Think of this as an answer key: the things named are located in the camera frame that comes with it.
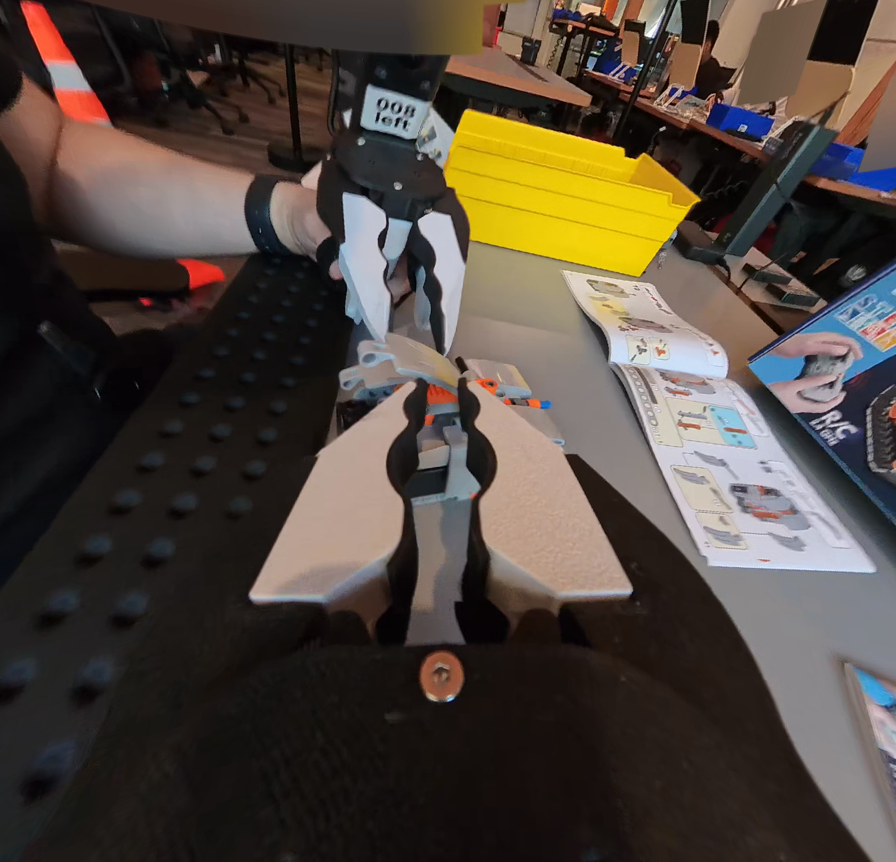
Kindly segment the blue plastic bin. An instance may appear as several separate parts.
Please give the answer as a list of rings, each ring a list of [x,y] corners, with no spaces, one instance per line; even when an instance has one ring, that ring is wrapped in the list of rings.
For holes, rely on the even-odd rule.
[[[753,142],[764,140],[771,132],[774,117],[728,104],[714,104],[706,126]]]
[[[832,181],[850,181],[857,173],[866,150],[833,142],[813,164],[809,174]]]

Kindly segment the yellow plastic bin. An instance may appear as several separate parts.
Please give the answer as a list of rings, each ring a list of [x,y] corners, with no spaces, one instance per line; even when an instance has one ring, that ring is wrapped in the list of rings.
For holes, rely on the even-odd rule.
[[[472,241],[632,277],[700,201],[646,154],[472,109],[444,177]]]

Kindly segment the grey desk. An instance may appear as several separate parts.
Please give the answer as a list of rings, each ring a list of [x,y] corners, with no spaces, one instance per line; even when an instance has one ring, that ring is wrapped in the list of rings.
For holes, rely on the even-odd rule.
[[[472,243],[453,353],[515,364],[578,454],[681,550],[748,645],[816,785],[872,860],[894,860],[894,835],[843,690],[839,661],[894,677],[894,526],[745,366],[775,338],[716,271],[671,250],[643,280],[720,342],[734,380],[876,565],[871,575],[707,565],[609,370],[603,335],[566,288],[565,262]]]

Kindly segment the black pole stand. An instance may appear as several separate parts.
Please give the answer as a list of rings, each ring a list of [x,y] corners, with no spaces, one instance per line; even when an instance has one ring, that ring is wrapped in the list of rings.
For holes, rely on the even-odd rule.
[[[306,174],[320,162],[326,148],[318,126],[302,115],[297,81],[295,46],[284,45],[288,131],[267,142],[266,155],[275,168],[290,174]]]

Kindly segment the person's left forearm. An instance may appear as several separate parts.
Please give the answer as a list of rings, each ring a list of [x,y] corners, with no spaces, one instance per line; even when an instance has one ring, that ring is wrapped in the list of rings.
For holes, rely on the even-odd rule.
[[[145,258],[255,251],[249,173],[70,118],[29,79],[2,113],[1,139],[38,224],[59,240]]]

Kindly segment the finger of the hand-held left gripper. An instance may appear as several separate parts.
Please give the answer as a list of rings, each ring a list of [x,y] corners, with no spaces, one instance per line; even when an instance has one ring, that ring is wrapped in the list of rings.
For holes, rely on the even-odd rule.
[[[402,219],[390,221],[370,198],[342,194],[344,240],[338,265],[346,286],[345,314],[385,341],[392,296],[386,285],[402,253]]]
[[[408,239],[408,274],[414,291],[414,319],[431,332],[434,348],[447,355],[462,303],[469,248],[469,224],[462,208],[433,209],[417,219]]]

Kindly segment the dark blue toy set box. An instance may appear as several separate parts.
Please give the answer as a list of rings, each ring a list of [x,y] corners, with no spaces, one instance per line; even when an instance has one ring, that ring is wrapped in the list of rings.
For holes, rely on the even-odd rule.
[[[895,263],[764,347],[748,367],[895,522]]]

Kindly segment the grey orange toy brick vehicle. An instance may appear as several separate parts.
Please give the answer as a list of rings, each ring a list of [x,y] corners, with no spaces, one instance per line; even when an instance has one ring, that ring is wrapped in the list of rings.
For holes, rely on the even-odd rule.
[[[424,427],[417,437],[419,464],[407,492],[416,507],[445,501],[468,500],[479,484],[466,465],[467,436],[461,425],[456,392],[460,376],[477,383],[509,406],[523,420],[554,444],[565,440],[548,410],[548,400],[536,398],[518,368],[490,360],[451,363],[457,375],[438,374],[442,366],[411,363],[389,353],[381,343],[372,343],[360,352],[358,363],[340,373],[340,395],[335,405],[330,436],[336,438],[362,420],[378,404],[385,402],[403,384],[415,379],[427,383]]]

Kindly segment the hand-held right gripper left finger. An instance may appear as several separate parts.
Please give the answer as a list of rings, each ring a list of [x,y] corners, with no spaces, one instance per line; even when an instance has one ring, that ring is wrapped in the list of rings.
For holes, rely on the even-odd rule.
[[[254,605],[349,611],[383,642],[406,639],[419,575],[406,487],[426,414],[427,383],[410,381],[318,453],[249,591]]]

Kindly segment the person's left hand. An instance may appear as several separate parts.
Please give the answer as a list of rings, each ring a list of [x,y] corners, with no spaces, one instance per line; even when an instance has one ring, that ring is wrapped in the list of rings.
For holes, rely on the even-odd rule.
[[[299,181],[278,180],[273,186],[269,212],[280,244],[290,253],[312,259],[320,267],[318,252],[330,240],[330,230],[317,211],[317,187],[322,162],[317,163]]]

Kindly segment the black office chair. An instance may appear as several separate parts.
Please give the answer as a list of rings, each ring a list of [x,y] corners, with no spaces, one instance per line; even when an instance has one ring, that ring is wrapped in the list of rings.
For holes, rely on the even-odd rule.
[[[156,21],[159,37],[153,53],[159,67],[161,90],[169,104],[213,118],[223,136],[232,138],[236,125],[250,121],[245,110],[230,99],[229,76],[203,40],[189,29]]]

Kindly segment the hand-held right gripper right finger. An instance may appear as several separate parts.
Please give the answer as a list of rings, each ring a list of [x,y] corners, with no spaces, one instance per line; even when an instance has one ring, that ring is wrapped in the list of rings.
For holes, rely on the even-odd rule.
[[[462,379],[471,497],[462,603],[516,625],[531,610],[617,601],[633,592],[562,448],[484,386]]]

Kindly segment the orange traffic cone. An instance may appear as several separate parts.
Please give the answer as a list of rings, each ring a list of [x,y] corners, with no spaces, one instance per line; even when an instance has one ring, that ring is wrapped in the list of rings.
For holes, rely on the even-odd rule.
[[[108,124],[106,109],[45,6],[23,0],[19,8],[63,113],[89,124]],[[218,266],[197,259],[143,260],[80,248],[62,249],[58,256],[63,271],[91,302],[128,301],[140,309],[175,303],[207,308],[226,283]]]

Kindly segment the long wooden table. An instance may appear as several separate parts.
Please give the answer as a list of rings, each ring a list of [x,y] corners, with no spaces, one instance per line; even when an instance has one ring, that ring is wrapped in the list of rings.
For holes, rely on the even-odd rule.
[[[585,70],[582,72],[581,76],[575,80],[575,84],[577,84],[581,90],[592,94],[595,93],[595,86],[599,84],[616,92],[616,96],[625,103],[628,103],[633,92],[632,85],[623,84],[608,75],[592,70]],[[634,108],[655,120],[662,121],[664,124],[671,126],[674,129],[689,132],[691,134],[696,133],[712,139],[716,145],[723,145],[728,149],[737,151],[739,154],[746,156],[755,162],[766,164],[770,159],[770,157],[763,151],[761,144],[709,127],[699,118],[684,118],[670,110],[668,107],[655,105],[650,95],[639,94],[637,101],[634,103]],[[883,192],[847,181],[835,181],[813,174],[808,174],[804,177],[803,181],[826,192],[863,199],[888,209],[894,209],[895,207],[894,192]]]

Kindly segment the blue closed booklet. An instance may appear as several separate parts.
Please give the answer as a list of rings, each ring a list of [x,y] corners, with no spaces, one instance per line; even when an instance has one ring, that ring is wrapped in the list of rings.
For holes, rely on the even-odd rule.
[[[847,693],[875,780],[895,815],[895,681],[851,661],[842,662]]]

